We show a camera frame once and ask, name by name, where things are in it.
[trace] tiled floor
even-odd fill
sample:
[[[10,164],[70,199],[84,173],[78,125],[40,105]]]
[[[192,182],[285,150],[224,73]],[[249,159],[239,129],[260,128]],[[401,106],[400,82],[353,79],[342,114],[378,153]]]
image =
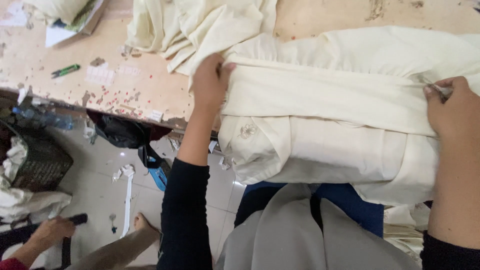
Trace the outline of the tiled floor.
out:
[[[160,191],[151,175],[140,162],[134,149],[120,149],[99,137],[94,145],[88,144],[82,136],[82,129],[63,132],[51,129],[51,133],[73,157],[74,165],[62,180],[60,187],[73,194],[72,203],[62,212],[62,216],[79,213],[88,214],[88,224],[79,226],[72,240],[72,262],[95,249],[119,238],[123,230],[127,178],[112,183],[114,172],[125,164],[133,164],[136,174],[133,178],[131,217],[141,211],[148,220],[160,227],[160,213],[163,192]],[[162,138],[151,143],[160,155],[173,160],[168,141]],[[210,179],[207,187],[207,225],[210,247],[215,259],[221,252],[223,242],[233,230],[235,213],[245,187],[235,182],[232,169],[223,171],[218,164],[219,156],[209,155]],[[114,225],[117,233],[111,231],[111,214],[116,215]],[[130,232],[134,230],[131,221]],[[149,247],[132,265],[156,264],[158,243]]]

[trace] green thread cutter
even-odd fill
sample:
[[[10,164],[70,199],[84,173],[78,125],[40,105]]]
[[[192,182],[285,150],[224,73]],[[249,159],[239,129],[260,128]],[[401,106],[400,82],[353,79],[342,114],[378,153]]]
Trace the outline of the green thread cutter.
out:
[[[67,75],[67,74],[72,73],[74,71],[77,71],[79,69],[80,69],[79,64],[73,64],[73,65],[68,66],[66,68],[59,69],[57,71],[52,72],[52,75],[53,75],[52,79],[55,79],[55,78],[60,77],[60,76]]]

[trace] embroidered flower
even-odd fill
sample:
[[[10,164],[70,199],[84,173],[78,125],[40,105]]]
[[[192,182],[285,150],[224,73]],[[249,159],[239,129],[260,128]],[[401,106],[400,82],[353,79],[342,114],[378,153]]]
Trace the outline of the embroidered flower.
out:
[[[255,130],[256,128],[253,127],[253,125],[245,125],[243,127],[240,128],[240,137],[242,139],[247,139],[248,137],[250,137],[250,135],[253,135],[255,134]]]

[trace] bare foot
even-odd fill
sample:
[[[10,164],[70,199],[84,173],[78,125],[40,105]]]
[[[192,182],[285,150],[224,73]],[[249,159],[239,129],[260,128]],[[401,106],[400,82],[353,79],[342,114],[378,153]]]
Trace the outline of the bare foot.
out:
[[[160,236],[160,231],[154,226],[150,225],[150,223],[148,223],[148,220],[145,218],[145,216],[140,212],[138,212],[137,215],[135,216],[135,219],[133,220],[133,226],[135,227],[135,230],[139,230],[143,228],[154,230]]]

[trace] wooden table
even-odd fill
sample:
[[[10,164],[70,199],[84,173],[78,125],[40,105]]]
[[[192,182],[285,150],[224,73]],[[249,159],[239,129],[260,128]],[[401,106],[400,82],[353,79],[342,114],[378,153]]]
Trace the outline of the wooden table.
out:
[[[111,0],[112,8],[131,7],[132,0]],[[9,1],[0,3],[5,12]],[[467,0],[278,0],[274,36],[283,41],[314,37],[329,30],[367,26],[401,25],[442,30],[455,34],[480,33],[480,13]],[[162,125],[183,130],[193,109],[188,78],[168,74],[167,61],[142,53],[122,56],[119,48],[127,38],[131,18],[100,21],[89,37],[77,37],[53,48],[45,48],[42,23],[30,19],[34,27],[0,26],[0,87],[30,87],[35,96],[83,108],[148,121],[153,110],[164,113]],[[116,70],[114,82],[103,86],[85,81],[87,67],[96,57]],[[72,65],[81,70],[57,79],[50,73]],[[136,68],[137,75],[119,73],[118,68]],[[219,122],[214,130],[220,127]]]

